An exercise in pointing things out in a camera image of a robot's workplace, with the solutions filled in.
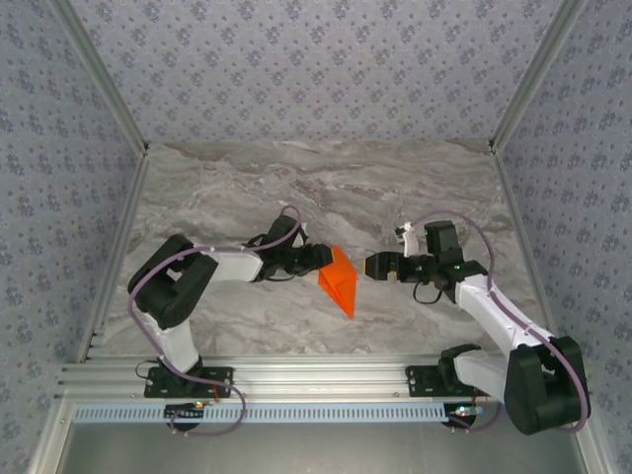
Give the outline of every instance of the marble surface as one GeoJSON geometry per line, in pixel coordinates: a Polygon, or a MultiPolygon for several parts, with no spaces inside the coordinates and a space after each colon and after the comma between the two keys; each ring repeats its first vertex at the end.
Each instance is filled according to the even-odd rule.
{"type": "MultiPolygon", "coordinates": [[[[498,255],[497,282],[536,321],[533,290],[491,156],[442,141],[262,142],[152,145],[149,170],[106,323],[102,352],[153,354],[125,312],[133,273],[171,234],[232,245],[268,230],[286,203],[299,207],[312,242],[340,245],[359,269],[368,255],[401,250],[394,227],[449,208],[483,225],[498,255]]],[[[456,221],[466,258],[488,265],[480,238],[456,221]]],[[[426,248],[423,230],[421,248],[426,248]]],[[[211,284],[192,316],[205,355],[436,354],[494,343],[446,298],[422,306],[413,286],[361,276],[350,320],[317,283],[211,284]]],[[[435,290],[421,288],[420,297],[435,290]]]]}

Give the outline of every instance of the orange pyramid block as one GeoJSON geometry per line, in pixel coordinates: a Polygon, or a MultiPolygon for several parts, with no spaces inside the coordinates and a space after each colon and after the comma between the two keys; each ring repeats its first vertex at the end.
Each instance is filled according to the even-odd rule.
{"type": "Polygon", "coordinates": [[[350,319],[356,310],[357,271],[343,250],[332,247],[334,262],[320,269],[318,284],[338,303],[350,319]]]}

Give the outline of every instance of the floral pattern wall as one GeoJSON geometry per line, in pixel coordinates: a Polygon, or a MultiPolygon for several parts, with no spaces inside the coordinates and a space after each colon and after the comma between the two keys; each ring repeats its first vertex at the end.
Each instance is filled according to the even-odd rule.
{"type": "Polygon", "coordinates": [[[592,0],[503,158],[559,329],[632,472],[632,4],[592,0]]]}
{"type": "Polygon", "coordinates": [[[45,0],[0,4],[0,472],[74,361],[135,157],[45,0]]]}
{"type": "Polygon", "coordinates": [[[558,0],[73,0],[149,141],[488,138],[558,0]]]}

